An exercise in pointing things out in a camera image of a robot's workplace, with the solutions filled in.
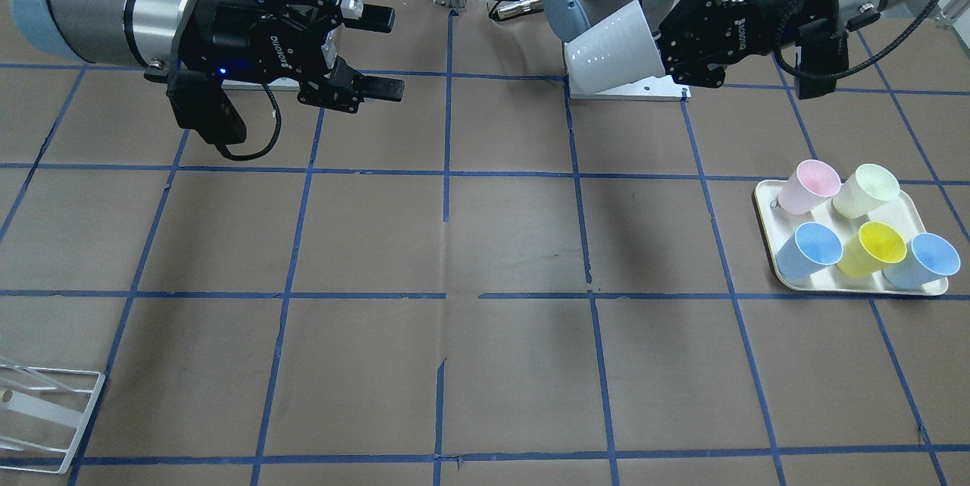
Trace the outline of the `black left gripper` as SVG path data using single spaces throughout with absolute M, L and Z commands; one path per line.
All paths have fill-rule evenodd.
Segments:
M 793 0 L 679 0 L 652 34 L 675 83 L 717 88 L 725 67 L 774 47 Z

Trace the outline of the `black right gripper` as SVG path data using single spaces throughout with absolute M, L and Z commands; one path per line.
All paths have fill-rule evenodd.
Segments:
M 218 80 L 300 84 L 302 105 L 354 114 L 366 100 L 401 102 L 405 82 L 360 74 L 327 45 L 343 26 L 391 33 L 393 7 L 363 0 L 192 0 L 179 38 L 184 67 Z

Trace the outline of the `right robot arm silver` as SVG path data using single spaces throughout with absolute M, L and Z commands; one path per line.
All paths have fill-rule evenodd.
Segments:
M 300 86 L 304 105 L 354 113 L 398 102 L 401 80 L 360 74 L 337 53 L 337 31 L 390 33 L 391 7 L 363 0 L 11 0 L 22 36 L 70 60 L 141 67 L 186 108 L 225 105 L 223 83 Z

